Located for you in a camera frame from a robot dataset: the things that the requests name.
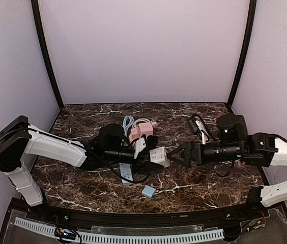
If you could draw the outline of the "white cube socket adapter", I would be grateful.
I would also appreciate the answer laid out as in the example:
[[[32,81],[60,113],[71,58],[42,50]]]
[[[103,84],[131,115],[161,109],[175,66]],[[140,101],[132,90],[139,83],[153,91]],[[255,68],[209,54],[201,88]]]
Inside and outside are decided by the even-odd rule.
[[[157,147],[150,150],[150,160],[152,163],[167,168],[170,166],[170,161],[167,158],[165,147]]]

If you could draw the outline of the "blue power strip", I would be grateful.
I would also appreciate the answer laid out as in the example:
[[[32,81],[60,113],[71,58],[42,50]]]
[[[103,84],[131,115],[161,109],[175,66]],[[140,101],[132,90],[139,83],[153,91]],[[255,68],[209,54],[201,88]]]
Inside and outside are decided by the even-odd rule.
[[[133,177],[130,164],[119,163],[119,167],[120,167],[120,175],[126,179],[126,180],[122,179],[123,185],[125,186],[132,185],[133,183],[131,181],[133,181]]]

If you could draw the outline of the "small blue plug adapter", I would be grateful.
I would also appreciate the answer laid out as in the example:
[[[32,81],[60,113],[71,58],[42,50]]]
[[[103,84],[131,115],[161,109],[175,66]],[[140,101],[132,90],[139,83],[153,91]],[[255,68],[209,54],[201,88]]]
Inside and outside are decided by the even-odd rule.
[[[153,198],[153,196],[155,195],[156,193],[156,189],[151,187],[151,186],[148,186],[146,185],[144,187],[144,189],[142,190],[141,194],[149,199]]]

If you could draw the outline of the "pink round power socket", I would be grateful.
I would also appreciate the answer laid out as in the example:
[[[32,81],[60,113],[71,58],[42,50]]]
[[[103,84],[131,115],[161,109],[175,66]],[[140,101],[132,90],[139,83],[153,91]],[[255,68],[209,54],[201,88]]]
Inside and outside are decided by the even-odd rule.
[[[129,140],[130,140],[130,142],[132,142],[133,140],[135,140],[135,139],[138,139],[139,138],[139,135],[138,134],[130,134],[129,135]]]

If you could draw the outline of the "pink cube socket adapter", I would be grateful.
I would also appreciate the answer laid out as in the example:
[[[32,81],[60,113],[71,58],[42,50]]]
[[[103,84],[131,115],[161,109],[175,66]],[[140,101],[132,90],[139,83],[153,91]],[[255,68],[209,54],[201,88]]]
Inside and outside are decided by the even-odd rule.
[[[146,135],[147,137],[153,135],[153,126],[150,122],[139,123],[138,129],[140,137],[143,135]]]

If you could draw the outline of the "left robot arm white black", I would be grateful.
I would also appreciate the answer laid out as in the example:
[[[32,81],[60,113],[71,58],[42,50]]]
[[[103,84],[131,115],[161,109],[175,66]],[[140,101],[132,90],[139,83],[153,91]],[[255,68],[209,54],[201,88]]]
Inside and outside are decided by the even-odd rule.
[[[134,172],[150,176],[151,171],[165,167],[157,156],[157,143],[158,138],[152,135],[130,142],[121,125],[108,124],[89,144],[82,144],[42,131],[21,115],[0,131],[0,171],[26,203],[35,207],[44,203],[44,194],[22,163],[24,154],[54,159],[88,171],[126,163],[132,165]]]

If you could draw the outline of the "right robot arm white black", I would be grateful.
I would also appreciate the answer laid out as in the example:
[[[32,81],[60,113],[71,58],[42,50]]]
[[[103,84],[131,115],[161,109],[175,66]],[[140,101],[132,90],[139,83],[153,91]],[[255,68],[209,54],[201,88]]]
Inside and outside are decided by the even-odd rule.
[[[215,142],[186,142],[167,154],[170,161],[189,167],[223,161],[241,162],[251,166],[287,166],[287,139],[277,134],[249,135],[242,115],[226,114],[216,121],[219,140]],[[287,181],[252,188],[247,204],[270,207],[287,200]]]

